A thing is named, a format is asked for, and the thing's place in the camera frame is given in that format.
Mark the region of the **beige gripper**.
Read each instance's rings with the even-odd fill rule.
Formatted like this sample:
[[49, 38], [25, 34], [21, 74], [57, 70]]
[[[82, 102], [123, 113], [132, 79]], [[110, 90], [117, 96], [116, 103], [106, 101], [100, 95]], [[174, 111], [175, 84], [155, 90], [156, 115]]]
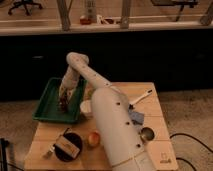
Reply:
[[70, 100], [78, 85], [78, 81], [78, 77], [63, 77], [59, 87], [59, 98]]

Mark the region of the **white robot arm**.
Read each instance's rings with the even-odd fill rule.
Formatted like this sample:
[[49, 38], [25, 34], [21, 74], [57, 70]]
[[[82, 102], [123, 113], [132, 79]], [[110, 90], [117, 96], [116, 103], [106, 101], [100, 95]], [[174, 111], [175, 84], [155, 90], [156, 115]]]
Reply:
[[67, 111], [79, 77], [95, 89], [91, 110], [112, 171], [156, 171], [130, 116], [127, 96], [88, 66], [87, 55], [70, 52], [68, 68], [59, 88], [59, 105]]

